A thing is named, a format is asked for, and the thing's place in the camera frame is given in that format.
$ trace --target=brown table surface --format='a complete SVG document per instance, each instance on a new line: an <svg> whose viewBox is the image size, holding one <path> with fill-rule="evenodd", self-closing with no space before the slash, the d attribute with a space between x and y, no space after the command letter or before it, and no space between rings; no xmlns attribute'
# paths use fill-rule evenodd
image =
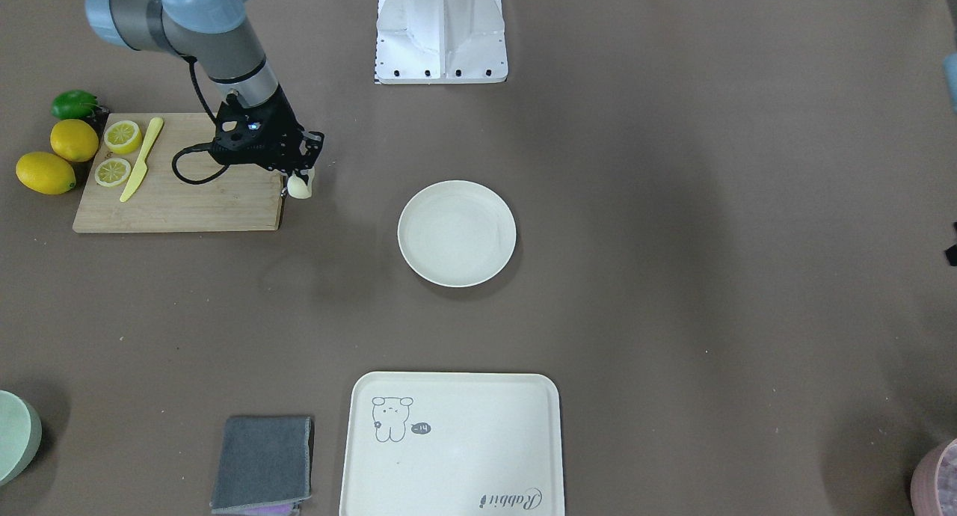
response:
<svg viewBox="0 0 957 516"><path fill-rule="evenodd" d="M13 174L52 97L199 111L187 66L0 0L0 387L46 432L0 514L209 513L233 414L313 415L302 513L338 514L380 369L554 380L568 514L910 512L957 435L944 0L503 0L509 79L467 87L372 84L376 0L247 5L327 135L316 195L276 233L79 236L79 190ZM481 286L399 253L442 179L515 214Z"/></svg>

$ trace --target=pink bowl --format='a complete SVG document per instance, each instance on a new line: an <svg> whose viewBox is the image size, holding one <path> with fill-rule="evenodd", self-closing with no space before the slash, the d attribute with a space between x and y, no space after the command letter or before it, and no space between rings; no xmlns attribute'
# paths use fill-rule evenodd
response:
<svg viewBox="0 0 957 516"><path fill-rule="evenodd" d="M941 461L944 453L957 440L941 443L924 455L914 476L910 479L910 503L914 507L915 516L943 516L941 499L937 490L937 478L940 474Z"/></svg>

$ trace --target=lemon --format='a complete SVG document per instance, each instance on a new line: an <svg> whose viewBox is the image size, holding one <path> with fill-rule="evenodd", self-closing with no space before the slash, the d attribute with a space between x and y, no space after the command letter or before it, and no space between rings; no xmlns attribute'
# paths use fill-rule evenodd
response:
<svg viewBox="0 0 957 516"><path fill-rule="evenodd" d="M106 129L103 142L113 153L130 153L140 147L143 142L143 132L135 121L121 120Z"/></svg>
<svg viewBox="0 0 957 516"><path fill-rule="evenodd" d="M16 162L16 176L23 185L43 194L62 194L76 186L73 166L45 151L34 151Z"/></svg>
<svg viewBox="0 0 957 516"><path fill-rule="evenodd" d="M100 162L93 171L93 178L96 182L105 188L115 188L129 178L129 162L120 157L111 157L104 162Z"/></svg>
<svg viewBox="0 0 957 516"><path fill-rule="evenodd" d="M83 120L61 120L50 132L50 146L67 161L86 162L96 155L99 138Z"/></svg>

